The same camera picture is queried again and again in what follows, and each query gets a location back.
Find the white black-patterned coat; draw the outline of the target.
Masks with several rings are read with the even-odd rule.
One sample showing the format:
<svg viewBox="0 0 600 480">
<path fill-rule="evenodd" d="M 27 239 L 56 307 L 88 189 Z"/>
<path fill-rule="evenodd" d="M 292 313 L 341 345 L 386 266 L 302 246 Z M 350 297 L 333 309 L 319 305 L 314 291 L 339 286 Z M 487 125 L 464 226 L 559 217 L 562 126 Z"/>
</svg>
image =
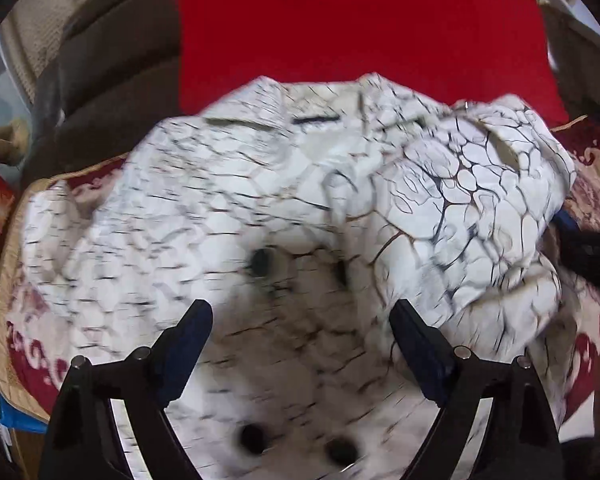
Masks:
<svg viewBox="0 0 600 480">
<path fill-rule="evenodd" d="M 87 211 L 35 194 L 23 271 L 63 358 L 152 344 L 190 304 L 213 328 L 166 414 L 206 479 L 400 477 L 436 416 L 389 325 L 405 299 L 480 358 L 519 356 L 556 314 L 539 250 L 576 178 L 516 96 L 447 106 L 378 75 L 259 78 L 160 122 Z"/>
</svg>

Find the floral red beige sofa cover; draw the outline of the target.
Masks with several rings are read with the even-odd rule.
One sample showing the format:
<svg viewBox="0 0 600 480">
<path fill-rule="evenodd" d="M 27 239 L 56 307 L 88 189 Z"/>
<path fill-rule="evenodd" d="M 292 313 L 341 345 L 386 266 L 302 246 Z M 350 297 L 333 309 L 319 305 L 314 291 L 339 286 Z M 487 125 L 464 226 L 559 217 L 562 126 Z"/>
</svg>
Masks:
<svg viewBox="0 0 600 480">
<path fill-rule="evenodd" d="M 581 230 L 600 232 L 600 120 L 581 116 L 554 130 L 570 151 L 577 180 L 565 210 Z M 65 331 L 29 284 L 21 264 L 21 233 L 30 197 L 55 184 L 32 183 L 12 213 L 0 263 L 0 391 L 14 408 L 47 420 L 67 369 Z M 588 402 L 600 355 L 600 289 L 564 268 L 555 232 L 544 236 L 544 254 L 562 282 L 559 314 L 541 338 L 542 379 L 557 417 L 566 422 Z"/>
</svg>

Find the red folded blanket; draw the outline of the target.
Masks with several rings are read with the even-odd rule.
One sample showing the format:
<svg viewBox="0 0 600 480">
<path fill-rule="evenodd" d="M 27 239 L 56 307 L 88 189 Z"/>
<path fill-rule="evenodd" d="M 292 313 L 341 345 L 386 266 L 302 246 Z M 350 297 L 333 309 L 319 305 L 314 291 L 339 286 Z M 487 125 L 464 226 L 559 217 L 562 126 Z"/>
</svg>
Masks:
<svg viewBox="0 0 600 480">
<path fill-rule="evenodd" d="M 378 73 L 439 102 L 523 98 L 567 121 L 536 0 L 178 0 L 181 109 L 195 114 L 260 76 Z"/>
</svg>

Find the beige padded jacket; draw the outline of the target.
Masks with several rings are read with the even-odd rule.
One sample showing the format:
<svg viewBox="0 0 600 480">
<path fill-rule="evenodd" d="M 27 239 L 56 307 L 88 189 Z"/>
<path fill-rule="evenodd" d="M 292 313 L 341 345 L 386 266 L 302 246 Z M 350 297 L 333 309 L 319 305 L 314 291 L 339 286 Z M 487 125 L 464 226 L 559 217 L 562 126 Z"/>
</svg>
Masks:
<svg viewBox="0 0 600 480">
<path fill-rule="evenodd" d="M 0 164 L 17 166 L 27 154 L 30 130 L 24 119 L 0 126 Z"/>
</svg>

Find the dark brown leather sofa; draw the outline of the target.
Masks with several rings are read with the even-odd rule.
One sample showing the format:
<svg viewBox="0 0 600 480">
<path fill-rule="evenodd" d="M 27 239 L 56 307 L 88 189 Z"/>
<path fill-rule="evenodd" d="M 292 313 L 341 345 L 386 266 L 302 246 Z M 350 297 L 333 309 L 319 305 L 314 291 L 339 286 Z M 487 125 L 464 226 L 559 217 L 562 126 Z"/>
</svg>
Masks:
<svg viewBox="0 0 600 480">
<path fill-rule="evenodd" d="M 178 115 L 180 50 L 176 0 L 86 0 L 36 82 L 21 185 L 131 151 Z"/>
</svg>

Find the beige dotted curtain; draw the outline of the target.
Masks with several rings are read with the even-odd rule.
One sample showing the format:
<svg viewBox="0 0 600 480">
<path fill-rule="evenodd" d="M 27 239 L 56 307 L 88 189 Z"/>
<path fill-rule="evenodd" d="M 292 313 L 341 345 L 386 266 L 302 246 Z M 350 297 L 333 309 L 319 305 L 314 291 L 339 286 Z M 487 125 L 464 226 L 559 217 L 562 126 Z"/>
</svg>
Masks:
<svg viewBox="0 0 600 480">
<path fill-rule="evenodd" d="M 58 55 L 62 33 L 87 0 L 18 0 L 0 25 L 0 51 L 25 106 L 33 104 L 35 84 Z"/>
</svg>

